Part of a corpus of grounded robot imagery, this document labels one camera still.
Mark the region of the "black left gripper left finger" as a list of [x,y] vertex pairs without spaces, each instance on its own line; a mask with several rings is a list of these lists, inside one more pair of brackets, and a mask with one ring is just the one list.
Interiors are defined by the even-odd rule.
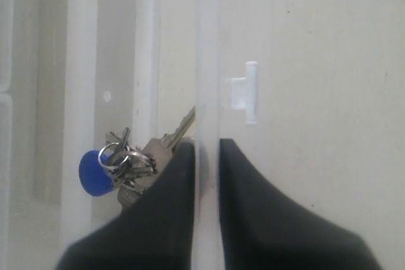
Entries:
[[190,269],[194,194],[195,148],[182,142],[148,191],[69,246],[57,269]]

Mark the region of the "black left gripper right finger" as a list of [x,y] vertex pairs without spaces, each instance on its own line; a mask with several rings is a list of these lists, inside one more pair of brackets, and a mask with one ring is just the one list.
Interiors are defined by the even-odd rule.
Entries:
[[220,224],[226,269],[379,269],[357,234],[272,185],[232,139],[220,140]]

